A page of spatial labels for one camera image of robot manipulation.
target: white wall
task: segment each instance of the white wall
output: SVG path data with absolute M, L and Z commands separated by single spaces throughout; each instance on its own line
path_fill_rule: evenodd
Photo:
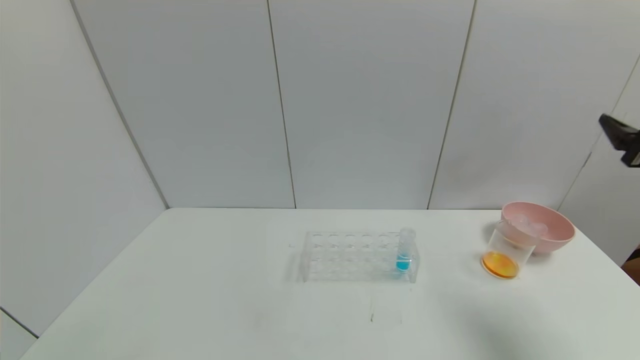
M 2 333 L 0 336 L 0 358 L 18 360 L 36 341 L 30 333 L 14 322 L 9 316 L 0 313 Z
M 425 209 L 473 0 L 271 0 L 299 208 Z
M 637 1 L 477 2 L 430 208 L 557 208 L 640 53 Z
M 636 65 L 612 116 L 640 128 L 639 66 Z M 618 265 L 640 243 L 640 169 L 624 165 L 620 161 L 623 154 L 613 149 L 606 135 L 600 136 L 560 207 Z
M 266 0 L 76 6 L 169 206 L 294 206 Z
M 70 3 L 2 7 L 0 303 L 41 334 L 164 206 Z

